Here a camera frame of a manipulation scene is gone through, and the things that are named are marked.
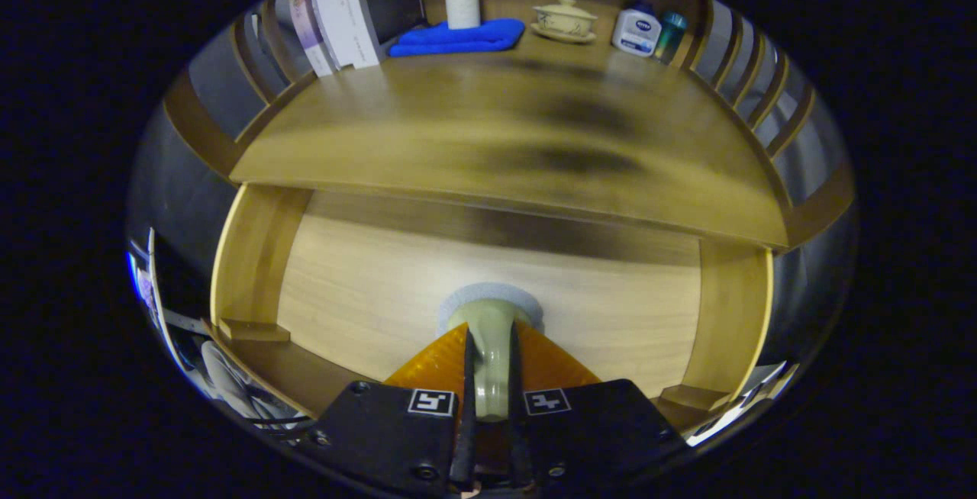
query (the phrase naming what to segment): saucer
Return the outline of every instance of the saucer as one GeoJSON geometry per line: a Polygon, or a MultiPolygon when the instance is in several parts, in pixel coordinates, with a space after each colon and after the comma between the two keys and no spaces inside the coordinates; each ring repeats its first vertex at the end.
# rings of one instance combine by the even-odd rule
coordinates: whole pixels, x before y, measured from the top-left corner
{"type": "Polygon", "coordinates": [[[549,30],[544,30],[540,27],[540,24],[534,22],[530,24],[531,29],[542,37],[548,37],[551,40],[564,41],[564,43],[590,43],[590,41],[597,39],[597,34],[590,32],[584,37],[571,36],[571,34],[561,34],[560,32],[551,32],[549,30]]]}

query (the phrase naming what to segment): teacup lid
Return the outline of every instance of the teacup lid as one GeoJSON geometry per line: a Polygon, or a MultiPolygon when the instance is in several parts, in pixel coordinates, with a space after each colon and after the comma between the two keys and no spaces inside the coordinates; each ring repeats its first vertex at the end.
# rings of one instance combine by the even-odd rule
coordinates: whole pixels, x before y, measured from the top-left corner
{"type": "Polygon", "coordinates": [[[559,5],[555,3],[550,3],[550,5],[535,6],[535,10],[541,10],[553,14],[562,14],[565,16],[576,16],[577,18],[585,18],[587,20],[597,20],[597,17],[590,14],[589,12],[581,9],[575,8],[576,0],[557,0],[559,5]]]}

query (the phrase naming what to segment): wooden cabinet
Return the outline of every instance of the wooden cabinet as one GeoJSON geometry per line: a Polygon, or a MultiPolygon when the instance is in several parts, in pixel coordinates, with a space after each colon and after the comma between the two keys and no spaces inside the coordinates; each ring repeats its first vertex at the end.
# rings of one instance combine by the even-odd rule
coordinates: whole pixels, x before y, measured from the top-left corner
{"type": "MultiPolygon", "coordinates": [[[[485,18],[548,1],[484,0],[485,18]]],[[[690,19],[670,66],[614,50],[620,3],[587,2],[601,15],[591,46],[527,31],[503,53],[294,78],[236,140],[211,138],[189,81],[175,82],[178,132],[240,184],[211,316],[242,367],[317,416],[349,381],[384,380],[433,342],[452,291],[501,281],[540,300],[550,339],[600,378],[635,381],[678,427],[739,394],[770,319],[772,256],[853,194],[814,196],[809,225],[753,134],[785,55],[744,120],[690,69],[708,0],[656,1],[690,19]]],[[[425,5],[437,21],[443,0],[425,5]]]]}

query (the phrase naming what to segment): light wood panel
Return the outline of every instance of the light wood panel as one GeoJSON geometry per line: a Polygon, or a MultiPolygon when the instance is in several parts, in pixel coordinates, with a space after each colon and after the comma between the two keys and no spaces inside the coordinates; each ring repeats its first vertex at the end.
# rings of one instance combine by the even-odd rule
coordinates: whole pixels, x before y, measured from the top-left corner
{"type": "Polygon", "coordinates": [[[784,127],[777,133],[777,137],[774,137],[774,140],[771,140],[767,146],[767,155],[770,159],[781,155],[781,152],[797,137],[804,124],[807,123],[808,117],[811,116],[815,99],[814,86],[811,84],[804,85],[804,94],[801,96],[800,102],[797,103],[797,108],[791,115],[791,119],[784,124],[784,127]]]}
{"type": "Polygon", "coordinates": [[[777,101],[781,98],[781,93],[784,92],[784,87],[788,84],[788,73],[791,70],[791,59],[788,58],[788,54],[784,53],[782,50],[778,50],[774,47],[774,54],[777,57],[777,65],[774,68],[774,77],[770,79],[770,85],[767,86],[766,92],[763,93],[763,97],[760,102],[756,104],[753,112],[750,112],[750,116],[746,118],[746,126],[750,130],[755,131],[763,120],[770,115],[774,106],[777,105],[777,101]]]}
{"type": "Polygon", "coordinates": [[[265,34],[265,40],[268,41],[268,47],[272,50],[272,57],[275,57],[275,62],[285,78],[290,84],[302,79],[302,74],[295,68],[289,56],[289,49],[282,39],[282,26],[279,25],[279,19],[275,15],[275,0],[265,0],[261,5],[261,29],[265,34]]]}
{"type": "Polygon", "coordinates": [[[163,110],[173,128],[203,163],[227,180],[244,148],[234,144],[200,102],[184,68],[163,96],[163,110]]]}
{"type": "Polygon", "coordinates": [[[740,45],[743,44],[743,16],[735,10],[730,10],[730,14],[733,15],[730,43],[726,46],[723,59],[719,61],[719,68],[716,68],[716,73],[712,75],[712,79],[709,79],[709,85],[713,89],[719,89],[723,85],[726,76],[733,69],[733,64],[736,63],[737,55],[740,54],[740,45]]]}
{"type": "Polygon", "coordinates": [[[224,353],[258,384],[311,418],[322,415],[352,381],[372,381],[295,343],[231,340],[209,326],[207,331],[224,353]]]}
{"type": "Polygon", "coordinates": [[[437,338],[452,291],[500,281],[537,297],[548,338],[598,377],[648,395],[681,381],[698,322],[695,238],[356,198],[315,193],[295,235],[278,322],[297,345],[383,380],[437,338]]]}
{"type": "Polygon", "coordinates": [[[214,325],[224,319],[275,324],[282,274],[310,195],[306,190],[260,184],[237,190],[214,260],[210,287],[214,325]]]}
{"type": "Polygon", "coordinates": [[[756,365],[772,303],[768,249],[702,240],[701,308],[682,385],[735,398],[756,365]]]}
{"type": "Polygon", "coordinates": [[[254,55],[248,50],[247,39],[245,39],[244,33],[244,20],[246,16],[241,15],[237,17],[237,20],[234,20],[234,23],[231,24],[231,47],[234,48],[234,58],[237,59],[237,65],[244,72],[244,77],[251,84],[251,88],[258,93],[258,96],[261,97],[265,104],[269,104],[272,100],[275,100],[275,89],[272,89],[272,86],[258,72],[258,63],[255,62],[254,55]]]}
{"type": "Polygon", "coordinates": [[[273,323],[238,321],[222,317],[218,326],[229,339],[289,340],[289,330],[273,323]]]}
{"type": "Polygon", "coordinates": [[[754,135],[690,72],[535,36],[320,78],[231,173],[784,246],[771,176],[754,135]]]}

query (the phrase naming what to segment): book spine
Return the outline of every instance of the book spine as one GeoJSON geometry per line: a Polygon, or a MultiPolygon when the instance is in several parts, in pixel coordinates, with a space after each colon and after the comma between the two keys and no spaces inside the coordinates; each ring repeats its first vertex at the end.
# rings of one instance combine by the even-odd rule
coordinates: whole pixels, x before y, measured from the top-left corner
{"type": "Polygon", "coordinates": [[[318,23],[328,46],[336,57],[336,66],[356,61],[356,48],[349,35],[349,5],[343,0],[315,0],[318,3],[318,23]]]}
{"type": "Polygon", "coordinates": [[[315,21],[311,0],[291,0],[290,2],[292,23],[311,68],[315,71],[315,75],[320,78],[331,76],[334,66],[329,61],[322,33],[315,21]]]}
{"type": "Polygon", "coordinates": [[[360,0],[339,0],[345,9],[343,23],[346,26],[346,35],[349,36],[353,48],[353,67],[366,68],[380,64],[374,50],[373,40],[370,37],[369,27],[366,26],[367,14],[363,12],[365,1],[360,0]]]}

